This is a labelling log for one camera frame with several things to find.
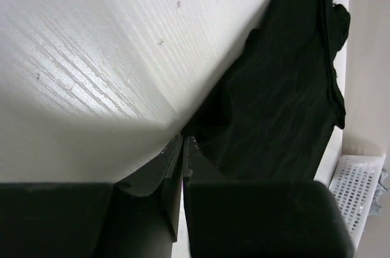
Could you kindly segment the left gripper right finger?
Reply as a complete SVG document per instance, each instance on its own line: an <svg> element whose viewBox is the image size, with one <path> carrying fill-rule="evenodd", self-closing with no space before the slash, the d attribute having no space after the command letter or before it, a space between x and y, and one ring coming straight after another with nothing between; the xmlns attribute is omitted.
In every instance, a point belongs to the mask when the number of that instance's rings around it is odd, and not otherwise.
<svg viewBox="0 0 390 258"><path fill-rule="evenodd" d="M183 182L224 181L225 176L203 155L194 137L186 137L183 146Z"/></svg>

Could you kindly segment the white plastic basket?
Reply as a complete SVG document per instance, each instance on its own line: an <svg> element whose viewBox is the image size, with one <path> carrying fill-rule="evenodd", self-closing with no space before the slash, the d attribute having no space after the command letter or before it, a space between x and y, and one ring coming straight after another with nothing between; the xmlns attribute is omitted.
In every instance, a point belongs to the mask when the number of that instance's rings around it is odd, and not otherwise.
<svg viewBox="0 0 390 258"><path fill-rule="evenodd" d="M329 190L356 245L362 236L384 162L385 156L341 156L331 180Z"/></svg>

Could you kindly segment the black tank top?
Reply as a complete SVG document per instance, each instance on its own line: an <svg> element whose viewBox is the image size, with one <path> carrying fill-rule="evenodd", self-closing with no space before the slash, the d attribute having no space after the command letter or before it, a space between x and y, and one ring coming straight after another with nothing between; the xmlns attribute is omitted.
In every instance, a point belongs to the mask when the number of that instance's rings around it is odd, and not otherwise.
<svg viewBox="0 0 390 258"><path fill-rule="evenodd" d="M333 62L349 26L333 0L271 0L183 135L229 179L313 179L345 126Z"/></svg>

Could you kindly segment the grey tank top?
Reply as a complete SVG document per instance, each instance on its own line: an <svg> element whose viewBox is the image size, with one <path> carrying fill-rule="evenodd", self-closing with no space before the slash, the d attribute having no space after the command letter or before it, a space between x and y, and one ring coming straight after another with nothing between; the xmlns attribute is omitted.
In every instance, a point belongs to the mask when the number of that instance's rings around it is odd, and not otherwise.
<svg viewBox="0 0 390 258"><path fill-rule="evenodd" d="M388 192L388 189L385 187L385 180L388 176L389 173L385 169L382 169L375 188L374 197L370 205L369 215L378 216L382 211L383 207L380 205L380 197Z"/></svg>

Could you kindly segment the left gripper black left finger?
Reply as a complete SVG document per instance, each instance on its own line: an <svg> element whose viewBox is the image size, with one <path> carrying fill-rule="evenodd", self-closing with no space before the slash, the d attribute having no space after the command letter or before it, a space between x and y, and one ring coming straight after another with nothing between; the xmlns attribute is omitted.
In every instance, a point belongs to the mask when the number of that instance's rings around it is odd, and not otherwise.
<svg viewBox="0 0 390 258"><path fill-rule="evenodd" d="M183 137L175 136L141 168L115 184L116 223L121 241L177 241Z"/></svg>

